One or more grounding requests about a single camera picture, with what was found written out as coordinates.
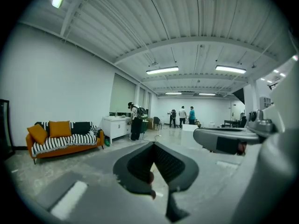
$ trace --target baseboard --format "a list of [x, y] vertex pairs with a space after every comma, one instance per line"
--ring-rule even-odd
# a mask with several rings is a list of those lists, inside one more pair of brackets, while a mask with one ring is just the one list
[[27, 150], [27, 146], [14, 146], [14, 150]]

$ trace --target white shirt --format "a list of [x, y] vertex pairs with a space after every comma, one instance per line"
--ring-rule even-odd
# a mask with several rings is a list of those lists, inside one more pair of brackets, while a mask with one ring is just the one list
[[180, 117], [181, 119], [186, 118], [185, 113], [186, 113], [186, 110], [183, 109], [183, 108], [181, 108], [181, 109], [178, 111], [178, 115], [179, 115], [179, 117]]
[[137, 108], [140, 108], [139, 105], [134, 105], [135, 107], [132, 108], [131, 111], [131, 117], [133, 117], [132, 119], [135, 119], [135, 117], [137, 117]]

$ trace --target sofa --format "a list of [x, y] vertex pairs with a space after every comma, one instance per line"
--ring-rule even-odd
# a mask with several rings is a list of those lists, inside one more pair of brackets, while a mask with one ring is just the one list
[[104, 146], [104, 132], [98, 130], [92, 122], [69, 122], [71, 136], [59, 138], [50, 137], [49, 122], [36, 122], [36, 125], [40, 125], [48, 133], [48, 137], [43, 144], [39, 144], [28, 133], [27, 149], [34, 164], [37, 158], [60, 156]]

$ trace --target teal shirt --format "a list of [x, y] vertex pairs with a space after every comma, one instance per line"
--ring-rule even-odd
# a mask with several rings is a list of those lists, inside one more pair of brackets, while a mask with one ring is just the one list
[[190, 110], [189, 119], [195, 119], [195, 111]]

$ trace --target white cabinet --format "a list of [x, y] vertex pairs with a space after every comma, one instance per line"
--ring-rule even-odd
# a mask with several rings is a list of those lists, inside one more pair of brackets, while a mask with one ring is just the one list
[[129, 117], [104, 117], [103, 131], [110, 138], [110, 144], [112, 144], [112, 139], [130, 134], [131, 125], [128, 125], [128, 121], [130, 121]]

